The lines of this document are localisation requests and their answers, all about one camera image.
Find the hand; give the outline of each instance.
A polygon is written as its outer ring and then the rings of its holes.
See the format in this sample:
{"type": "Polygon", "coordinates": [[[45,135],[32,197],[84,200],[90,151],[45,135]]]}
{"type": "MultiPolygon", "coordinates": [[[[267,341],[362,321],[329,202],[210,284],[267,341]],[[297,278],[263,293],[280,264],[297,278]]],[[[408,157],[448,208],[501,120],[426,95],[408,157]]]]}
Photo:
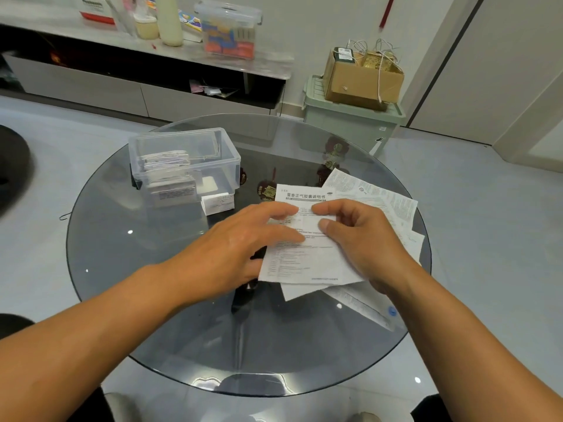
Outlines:
{"type": "Polygon", "coordinates": [[[172,284],[181,305],[213,298],[258,277],[262,259],[250,260],[257,250],[279,241],[302,242],[295,229],[267,224],[284,219],[298,208],[272,201],[254,204],[218,222],[178,255],[162,262],[161,275],[172,284]]]}
{"type": "Polygon", "coordinates": [[[354,267],[381,293],[397,287],[405,269],[418,267],[406,252],[385,214],[377,207],[353,200],[317,203],[318,215],[336,215],[337,221],[321,219],[319,228],[344,250],[354,267]]]}

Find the door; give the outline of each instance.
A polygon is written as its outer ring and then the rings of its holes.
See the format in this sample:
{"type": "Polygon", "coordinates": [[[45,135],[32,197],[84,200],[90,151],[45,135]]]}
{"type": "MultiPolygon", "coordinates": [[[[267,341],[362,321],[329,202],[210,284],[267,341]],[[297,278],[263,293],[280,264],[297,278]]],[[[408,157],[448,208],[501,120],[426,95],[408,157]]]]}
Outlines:
{"type": "Polygon", "coordinates": [[[563,70],[563,0],[482,0],[409,127],[493,144],[563,70]]]}

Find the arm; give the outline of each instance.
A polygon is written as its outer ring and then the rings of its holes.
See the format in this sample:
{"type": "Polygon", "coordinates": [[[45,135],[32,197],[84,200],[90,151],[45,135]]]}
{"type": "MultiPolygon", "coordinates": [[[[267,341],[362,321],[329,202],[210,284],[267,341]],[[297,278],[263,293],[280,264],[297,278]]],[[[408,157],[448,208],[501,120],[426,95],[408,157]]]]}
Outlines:
{"type": "Polygon", "coordinates": [[[297,212],[249,206],[184,251],[139,269],[101,295],[0,340],[0,420],[66,420],[117,364],[187,305],[256,278],[254,253],[304,237],[266,224],[297,212]]]}
{"type": "Polygon", "coordinates": [[[561,421],[563,399],[405,251],[384,213],[351,200],[313,206],[320,229],[401,313],[456,422],[561,421]]]}

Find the cabinet drawer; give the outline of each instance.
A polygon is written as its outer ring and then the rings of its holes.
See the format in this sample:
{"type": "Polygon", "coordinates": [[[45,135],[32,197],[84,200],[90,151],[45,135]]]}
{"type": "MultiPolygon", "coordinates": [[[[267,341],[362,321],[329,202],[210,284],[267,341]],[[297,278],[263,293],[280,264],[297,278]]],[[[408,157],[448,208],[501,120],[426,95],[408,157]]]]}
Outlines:
{"type": "Polygon", "coordinates": [[[141,84],[149,117],[166,121],[179,121],[187,118],[218,113],[269,114],[267,108],[259,108],[243,103],[209,98],[199,94],[177,91],[151,84],[141,84]]]}
{"type": "Polygon", "coordinates": [[[148,116],[139,83],[7,53],[4,59],[27,93],[148,116]]]}

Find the fingernail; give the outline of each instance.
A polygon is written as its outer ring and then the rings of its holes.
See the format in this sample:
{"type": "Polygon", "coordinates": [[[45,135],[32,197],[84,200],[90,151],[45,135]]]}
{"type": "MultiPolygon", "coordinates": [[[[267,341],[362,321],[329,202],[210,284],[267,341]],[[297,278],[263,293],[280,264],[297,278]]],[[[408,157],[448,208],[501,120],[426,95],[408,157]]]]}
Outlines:
{"type": "Polygon", "coordinates": [[[327,232],[328,222],[329,222],[328,219],[321,219],[321,220],[319,221],[319,229],[320,229],[322,232],[327,232]]]}

